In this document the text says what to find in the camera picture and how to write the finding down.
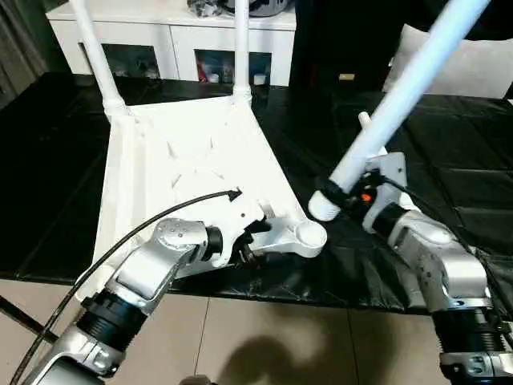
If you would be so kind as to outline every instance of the white pole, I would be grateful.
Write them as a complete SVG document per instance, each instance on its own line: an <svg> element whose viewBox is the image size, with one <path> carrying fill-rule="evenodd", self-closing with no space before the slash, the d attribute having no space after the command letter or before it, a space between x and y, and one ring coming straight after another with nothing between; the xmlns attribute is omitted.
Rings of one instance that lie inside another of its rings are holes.
<svg viewBox="0 0 513 385"><path fill-rule="evenodd" d="M329 177L349 193L365 171L367 160L378 153L410 114L442 65L456 49L490 0L451 0L430 30L430 37L406 66L392 90L372 115ZM340 209L316 191L309 211L320 221L331 221Z"/></svg>
<svg viewBox="0 0 513 385"><path fill-rule="evenodd" d="M233 96L251 102L249 87L249 0L235 1L235 84Z"/></svg>
<svg viewBox="0 0 513 385"><path fill-rule="evenodd" d="M86 48L89 63L95 73L99 90L102 92L103 107L105 115L126 115L127 108L125 102L119 96L118 89L115 86L111 69L109 68L105 52L96 37L95 29L91 17L87 10L85 0L70 0L71 6L75 12L77 24L83 38L83 45Z"/></svg>

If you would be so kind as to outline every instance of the black leather surface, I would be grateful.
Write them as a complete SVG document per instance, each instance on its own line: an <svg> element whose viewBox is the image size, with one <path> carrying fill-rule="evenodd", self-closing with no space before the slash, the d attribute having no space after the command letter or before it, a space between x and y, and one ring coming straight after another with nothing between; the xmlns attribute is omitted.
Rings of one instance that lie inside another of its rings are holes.
<svg viewBox="0 0 513 385"><path fill-rule="evenodd" d="M228 95L230 87L121 79L128 104ZM359 131L357 114L382 94L320 94L257 88L253 110L289 183L305 207L313 179L327 175ZM109 124L89 76L46 74L0 111L4 170L0 277L69 284L94 247ZM389 148L406 154L410 187L490 252L513 298L513 107L503 100L426 96ZM414 276L358 224L326 226L317 258L271 256L185 278L186 294L423 312Z"/></svg>

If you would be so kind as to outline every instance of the white 3d printed part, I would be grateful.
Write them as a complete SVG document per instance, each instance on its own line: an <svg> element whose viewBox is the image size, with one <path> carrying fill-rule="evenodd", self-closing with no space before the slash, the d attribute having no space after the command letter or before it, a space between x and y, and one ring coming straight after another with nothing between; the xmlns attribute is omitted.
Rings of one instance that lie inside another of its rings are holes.
<svg viewBox="0 0 513 385"><path fill-rule="evenodd" d="M243 196L256 202L273 226L267 233L253 234L250 248L254 253L317 256L327 240L326 231L306 217L249 105L248 0L236 1L233 96L130 107L115 87L84 0L71 0L71 4L111 121L93 261L158 212L231 188L239 188ZM231 205L227 197L218 197L172 216L218 225ZM132 238L103 264L77 298L101 290L127 253L150 237L153 227ZM226 258L214 254L210 261L185 268L179 275L198 274L227 263Z"/></svg>

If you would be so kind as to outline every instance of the tile floor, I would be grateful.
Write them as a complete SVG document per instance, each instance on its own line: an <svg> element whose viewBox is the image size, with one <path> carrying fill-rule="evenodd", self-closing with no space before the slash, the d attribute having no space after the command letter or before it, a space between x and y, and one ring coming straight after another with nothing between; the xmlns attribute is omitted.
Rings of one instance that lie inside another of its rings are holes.
<svg viewBox="0 0 513 385"><path fill-rule="evenodd" d="M0 281L0 295L40 322L65 290ZM7 382L32 339L0 314L0 379ZM165 297L108 383L175 385L194 373L220 385L448 384L426 317L182 295Z"/></svg>

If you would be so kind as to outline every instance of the white pillow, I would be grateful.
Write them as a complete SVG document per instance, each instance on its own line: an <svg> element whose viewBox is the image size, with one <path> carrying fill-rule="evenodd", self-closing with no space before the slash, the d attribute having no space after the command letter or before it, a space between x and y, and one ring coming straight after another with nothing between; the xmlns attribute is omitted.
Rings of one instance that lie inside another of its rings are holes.
<svg viewBox="0 0 513 385"><path fill-rule="evenodd" d="M429 34L405 24L392 68L383 85L389 91ZM513 38L463 40L436 76L428 94L503 98L513 82Z"/></svg>

